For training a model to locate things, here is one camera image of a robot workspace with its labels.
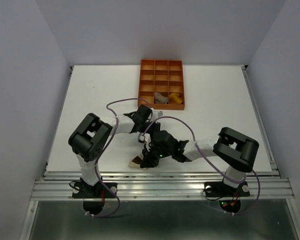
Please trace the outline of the taupe sock with maroon cuff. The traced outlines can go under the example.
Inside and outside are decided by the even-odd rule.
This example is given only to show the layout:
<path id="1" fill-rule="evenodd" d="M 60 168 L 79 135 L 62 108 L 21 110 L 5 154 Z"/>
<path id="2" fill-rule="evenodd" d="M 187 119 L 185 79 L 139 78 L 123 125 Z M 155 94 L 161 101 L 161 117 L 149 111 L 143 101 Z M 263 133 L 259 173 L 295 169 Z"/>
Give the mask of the taupe sock with maroon cuff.
<path id="1" fill-rule="evenodd" d="M 154 93 L 155 104 L 167 104 L 168 102 L 169 102 L 169 98 L 167 96 L 163 96 L 160 92 Z"/>

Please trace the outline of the cream and brown sock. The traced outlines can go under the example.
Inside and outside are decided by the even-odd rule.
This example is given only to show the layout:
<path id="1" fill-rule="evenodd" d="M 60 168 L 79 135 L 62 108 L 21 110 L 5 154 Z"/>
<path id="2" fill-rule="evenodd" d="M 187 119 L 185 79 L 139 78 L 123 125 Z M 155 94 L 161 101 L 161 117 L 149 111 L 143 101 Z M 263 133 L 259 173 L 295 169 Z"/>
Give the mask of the cream and brown sock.
<path id="1" fill-rule="evenodd" d="M 140 153 L 129 162 L 128 166 L 132 169 L 141 169 L 143 158 L 144 158 L 143 154 Z"/>

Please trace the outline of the mustard yellow striped sock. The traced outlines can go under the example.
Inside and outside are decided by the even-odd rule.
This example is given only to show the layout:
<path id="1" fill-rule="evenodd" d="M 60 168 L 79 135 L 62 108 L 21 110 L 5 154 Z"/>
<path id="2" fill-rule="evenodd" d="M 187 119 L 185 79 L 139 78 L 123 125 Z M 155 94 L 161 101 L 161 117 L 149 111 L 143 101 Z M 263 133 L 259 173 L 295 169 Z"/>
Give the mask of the mustard yellow striped sock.
<path id="1" fill-rule="evenodd" d="M 177 92 L 170 93 L 168 96 L 168 101 L 169 101 L 169 104 L 172 104 L 172 105 L 183 105 L 184 104 L 181 94 L 177 93 Z"/>

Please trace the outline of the orange compartment tray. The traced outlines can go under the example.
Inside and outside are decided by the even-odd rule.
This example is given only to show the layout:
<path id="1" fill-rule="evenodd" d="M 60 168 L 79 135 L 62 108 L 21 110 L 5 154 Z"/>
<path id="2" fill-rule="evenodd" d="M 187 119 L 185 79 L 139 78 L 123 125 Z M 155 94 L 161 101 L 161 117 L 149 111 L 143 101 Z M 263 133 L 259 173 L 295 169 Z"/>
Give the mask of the orange compartment tray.
<path id="1" fill-rule="evenodd" d="M 180 93 L 183 104 L 156 104 L 154 93 L 169 98 L 170 93 Z M 185 109 L 185 84 L 183 62 L 176 59 L 142 59 L 140 62 L 138 97 L 157 110 Z"/>

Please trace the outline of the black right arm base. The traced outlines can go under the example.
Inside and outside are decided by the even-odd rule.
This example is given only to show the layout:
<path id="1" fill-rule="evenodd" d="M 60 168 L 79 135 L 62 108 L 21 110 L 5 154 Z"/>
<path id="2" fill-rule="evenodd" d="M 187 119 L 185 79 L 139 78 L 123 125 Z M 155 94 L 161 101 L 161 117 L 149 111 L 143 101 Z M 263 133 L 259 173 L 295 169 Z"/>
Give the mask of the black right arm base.
<path id="1" fill-rule="evenodd" d="M 202 195 L 208 201 L 218 201 L 220 208 L 226 213 L 237 214 L 241 209 L 240 198 L 249 197 L 250 191 L 247 182 L 233 188 L 223 181 L 212 181 L 204 184 Z"/>

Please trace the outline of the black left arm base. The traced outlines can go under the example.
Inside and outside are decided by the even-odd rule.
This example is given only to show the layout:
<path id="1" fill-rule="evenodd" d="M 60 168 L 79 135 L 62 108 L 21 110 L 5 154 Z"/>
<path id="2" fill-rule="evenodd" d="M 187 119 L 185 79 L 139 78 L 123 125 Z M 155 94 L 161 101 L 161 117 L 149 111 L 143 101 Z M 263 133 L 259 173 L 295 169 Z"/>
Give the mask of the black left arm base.
<path id="1" fill-rule="evenodd" d="M 82 208 L 86 216 L 92 218 L 106 218 L 116 213 L 120 207 L 117 196 L 117 183 L 100 182 L 94 186 L 88 185 L 82 179 L 69 183 L 72 188 L 72 198 L 83 200 Z"/>

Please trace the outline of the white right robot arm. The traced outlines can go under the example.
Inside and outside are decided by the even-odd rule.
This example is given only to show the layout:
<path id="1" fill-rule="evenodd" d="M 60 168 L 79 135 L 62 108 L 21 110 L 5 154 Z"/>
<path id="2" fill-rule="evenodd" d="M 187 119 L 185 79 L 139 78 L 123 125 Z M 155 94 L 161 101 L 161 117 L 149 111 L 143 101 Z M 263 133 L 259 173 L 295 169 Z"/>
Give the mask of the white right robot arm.
<path id="1" fill-rule="evenodd" d="M 246 174 L 253 171 L 260 146 L 255 139 L 229 127 L 220 130 L 215 144 L 211 144 L 209 139 L 177 140 L 166 130 L 160 130 L 153 135 L 147 133 L 139 139 L 144 142 L 140 157 L 142 169 L 155 168 L 166 157 L 186 163 L 218 156 L 228 164 L 220 182 L 221 192 L 225 195 L 236 192 L 245 181 Z"/>

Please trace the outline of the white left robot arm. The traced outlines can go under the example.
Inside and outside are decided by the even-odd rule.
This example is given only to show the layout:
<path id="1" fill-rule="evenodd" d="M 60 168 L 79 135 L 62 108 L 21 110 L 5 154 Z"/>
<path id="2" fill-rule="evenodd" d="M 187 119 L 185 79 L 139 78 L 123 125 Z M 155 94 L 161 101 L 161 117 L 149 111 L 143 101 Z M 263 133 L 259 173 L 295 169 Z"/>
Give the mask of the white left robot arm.
<path id="1" fill-rule="evenodd" d="M 100 118 L 94 113 L 87 114 L 68 140 L 72 151 L 76 154 L 81 179 L 85 183 L 84 191 L 90 197 L 101 193 L 99 173 L 96 170 L 98 160 L 116 134 L 142 133 L 148 125 L 163 112 L 154 110 L 145 105 L 139 106 L 136 111 Z"/>

